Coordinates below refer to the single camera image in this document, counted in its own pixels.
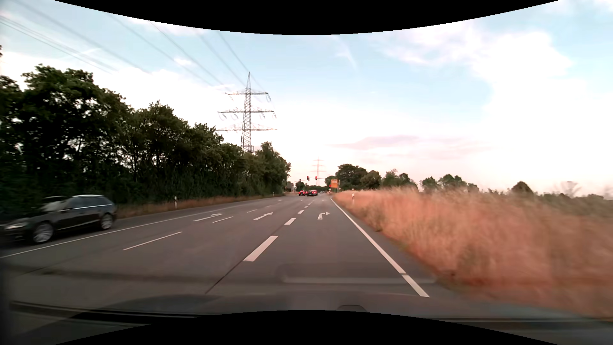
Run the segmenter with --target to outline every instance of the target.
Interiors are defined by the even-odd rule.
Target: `white solid line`
[[[353,225],[355,225],[355,226],[356,226],[356,228],[358,228],[358,230],[360,230],[360,232],[361,232],[361,233],[362,233],[362,234],[363,234],[363,235],[364,235],[364,236],[365,236],[365,237],[366,237],[366,238],[367,238],[367,239],[370,241],[370,243],[371,243],[371,244],[372,244],[372,245],[373,245],[375,248],[377,248],[377,250],[379,251],[379,253],[381,253],[381,255],[383,255],[383,257],[384,257],[384,258],[387,260],[387,262],[389,262],[389,263],[390,263],[390,264],[391,264],[391,265],[392,265],[392,266],[393,266],[393,267],[396,269],[396,271],[398,271],[398,273],[403,274],[404,276],[407,276],[408,278],[411,278],[411,277],[409,277],[409,276],[406,274],[405,270],[403,270],[403,269],[402,269],[402,267],[400,267],[400,265],[398,265],[398,264],[397,264],[397,263],[394,261],[394,259],[392,259],[392,257],[390,257],[390,256],[389,256],[389,255],[388,255],[388,254],[385,252],[385,250],[383,250],[383,248],[379,247],[379,245],[378,245],[378,244],[377,244],[377,243],[376,243],[376,242],[375,242],[375,241],[374,241],[374,240],[373,240],[373,239],[372,239],[372,238],[371,238],[371,237],[370,237],[370,236],[369,236],[369,235],[366,233],[366,231],[364,231],[364,229],[362,229],[362,228],[361,228],[361,227],[360,227],[360,226],[359,226],[359,225],[358,225],[358,224],[357,224],[357,223],[356,223],[356,222],[355,222],[355,221],[354,221],[354,220],[353,220],[353,219],[352,219],[352,218],[351,218],[351,217],[350,217],[350,216],[349,216],[349,215],[348,215],[348,214],[347,214],[345,211],[343,211],[343,209],[342,209],[342,208],[341,208],[341,207],[340,207],[340,206],[339,206],[339,205],[338,205],[336,202],[334,202],[334,200],[332,200],[332,202],[333,202],[333,203],[334,203],[334,205],[336,205],[336,206],[338,207],[338,209],[339,209],[339,210],[341,210],[341,212],[342,212],[342,213],[343,213],[343,214],[344,214],[344,215],[345,215],[345,216],[346,216],[346,217],[347,217],[347,218],[348,218],[348,219],[349,219],[349,220],[350,220],[350,221],[353,223]],[[419,287],[419,286],[417,285],[417,283],[416,283],[414,280],[412,280],[412,279],[411,279],[411,281],[413,282],[413,284],[415,284],[415,286]],[[420,293],[420,292],[419,292],[419,291],[418,291],[418,290],[415,288],[415,286],[413,286],[413,284],[411,284],[411,286],[413,287],[413,289],[415,289],[415,291],[416,291],[417,293],[419,293],[419,295],[420,295],[420,296],[423,296],[423,295],[422,295],[422,294],[421,294],[421,293]]]
[[[205,217],[205,218],[195,219],[194,221],[195,221],[195,222],[199,222],[199,221],[201,221],[201,220],[205,220],[205,219],[209,219],[209,218],[217,217],[217,216],[219,216],[219,215],[221,215],[221,213],[216,213],[216,214],[210,215],[210,216]]]
[[[417,291],[417,293],[421,296],[421,297],[430,297],[428,296],[428,294],[424,291],[424,289],[422,289],[414,280],[413,278],[409,277],[408,274],[403,274],[402,278],[405,278],[406,282],[411,284],[411,286],[413,287],[413,289],[415,289],[415,291]]]
[[[249,256],[244,258],[243,261],[256,261],[257,257],[260,256],[260,254],[263,253],[266,248],[268,248],[268,246],[272,243],[272,241],[276,240],[276,238],[277,236],[271,236],[267,238],[266,241],[264,241],[262,244],[260,244],[259,247],[256,248],[256,250],[252,251]]]
[[[151,242],[153,242],[153,241],[157,241],[157,240],[159,240],[159,239],[166,238],[166,237],[173,236],[173,235],[180,234],[180,233],[182,233],[182,231],[179,231],[178,233],[174,233],[174,234],[172,234],[172,235],[167,235],[167,236],[164,236],[164,237],[160,237],[160,238],[152,239],[151,241],[148,241],[148,242],[145,242],[145,243],[141,243],[141,244],[137,244],[136,246],[132,246],[132,247],[130,247],[130,248],[125,248],[124,250],[128,250],[128,249],[136,248],[136,247],[138,247],[138,246],[142,246],[143,244],[151,243]]]
[[[230,219],[230,218],[234,218],[234,216],[228,217],[228,218],[219,219],[219,220],[215,220],[213,223],[221,222],[222,220],[226,220],[226,219]]]
[[[164,219],[164,220],[160,220],[160,221],[157,221],[157,222],[147,223],[147,224],[142,224],[142,225],[136,225],[134,227],[129,227],[129,228],[125,228],[125,229],[106,231],[106,232],[103,232],[103,233],[97,234],[97,235],[92,235],[92,236],[87,236],[87,237],[77,238],[77,239],[71,239],[70,241],[60,242],[60,243],[52,244],[50,246],[34,248],[34,249],[30,249],[30,250],[25,250],[25,251],[19,252],[19,253],[13,253],[13,254],[5,255],[5,256],[0,257],[0,258],[7,258],[7,257],[11,257],[13,255],[19,255],[19,254],[24,254],[24,253],[28,253],[28,252],[34,252],[35,250],[39,250],[39,249],[45,249],[45,248],[49,248],[49,247],[59,246],[60,244],[66,244],[66,243],[70,243],[70,242],[81,241],[82,239],[88,239],[88,238],[92,238],[92,237],[96,237],[96,236],[102,236],[102,235],[108,235],[108,234],[116,233],[116,232],[119,232],[119,231],[124,231],[124,230],[130,230],[130,229],[134,229],[134,228],[145,227],[147,225],[153,225],[153,224],[157,224],[157,223],[168,222],[169,220],[175,220],[175,219],[180,219],[180,218],[185,218],[185,217],[194,217],[195,215],[199,215],[199,214],[203,214],[203,213],[209,213],[209,212],[215,212],[215,211],[220,211],[220,210],[222,210],[222,209],[217,209],[217,210],[214,210],[214,211],[199,212],[199,213],[190,214],[190,215],[183,215],[181,217],[176,217],[176,218],[171,218],[171,219]]]

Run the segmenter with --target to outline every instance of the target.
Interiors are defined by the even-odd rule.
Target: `blue sky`
[[[216,31],[155,23],[190,61],[147,21],[112,15],[171,60],[103,12],[51,0],[19,2],[96,45],[12,0],[2,3],[2,15],[113,71],[100,71],[3,25],[3,74],[20,80],[37,63],[82,68],[134,107],[160,99],[190,123],[217,128],[238,123],[220,120],[217,111],[241,106],[242,99],[231,101],[223,93],[243,87],[246,71]],[[492,189],[524,180],[546,191],[573,180],[584,193],[602,194],[613,187],[607,152],[613,124],[611,32],[613,1],[561,0],[386,33],[223,36],[253,73],[253,88],[270,93],[272,103],[259,98],[264,103],[258,105],[277,114],[254,118],[278,129],[254,133],[254,145],[272,141],[292,163],[292,180],[314,176],[319,157],[323,177],[352,163],[381,174],[397,168],[416,181],[458,174]],[[224,137],[240,140],[237,133]]]

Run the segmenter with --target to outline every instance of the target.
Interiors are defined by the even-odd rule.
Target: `car wheel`
[[[53,226],[49,223],[39,224],[30,234],[28,240],[31,244],[41,244],[49,241],[53,237]]]
[[[113,226],[113,216],[106,213],[100,218],[100,228],[108,230]]]

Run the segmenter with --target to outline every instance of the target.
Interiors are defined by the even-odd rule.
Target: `transmission tower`
[[[231,131],[231,132],[241,131],[242,133],[240,135],[240,147],[245,152],[253,153],[253,146],[251,145],[251,132],[252,131],[276,131],[276,130],[273,128],[265,127],[265,126],[253,125],[251,123],[251,114],[259,113],[260,118],[266,118],[266,116],[264,115],[264,113],[266,112],[271,112],[275,118],[276,118],[276,115],[275,115],[275,112],[272,110],[261,109],[260,107],[257,107],[257,106],[252,107],[251,106],[251,96],[266,95],[267,100],[270,101],[270,95],[268,95],[268,93],[264,91],[254,91],[251,89],[251,72],[249,72],[249,74],[247,75],[247,84],[245,87],[245,91],[236,91],[236,92],[230,92],[230,93],[226,92],[226,94],[229,95],[230,98],[234,95],[245,96],[245,106],[242,109],[234,108],[234,109],[229,109],[226,111],[219,112],[220,115],[222,115],[224,118],[227,118],[225,114],[230,114],[230,116],[235,118],[235,120],[238,119],[238,116],[236,114],[243,114],[243,126],[241,128],[238,128],[237,125],[233,125],[231,127],[220,129],[218,131]]]
[[[317,176],[317,186],[319,186],[319,181],[321,180],[321,176],[319,175],[319,173],[325,173],[325,171],[320,171],[319,167],[323,167],[325,165],[319,164],[319,162],[322,161],[322,160],[319,159],[319,157],[317,157],[316,161],[317,161],[317,165],[313,165],[313,166],[317,167],[317,172],[316,172],[317,175],[315,175],[315,176]]]

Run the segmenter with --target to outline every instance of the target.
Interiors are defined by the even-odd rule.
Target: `brown grass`
[[[335,201],[399,242],[448,287],[613,316],[613,222],[602,211],[566,212],[539,199],[485,193],[355,193],[354,202],[351,192]]]
[[[193,207],[211,206],[226,203],[236,203],[237,201],[257,200],[263,198],[273,198],[273,195],[267,196],[216,196],[206,199],[191,199],[178,200],[177,208],[175,202],[160,203],[160,204],[144,204],[144,205],[119,205],[117,209],[118,218],[136,217],[137,215],[154,214],[166,211],[174,211],[176,209],[190,209]]]

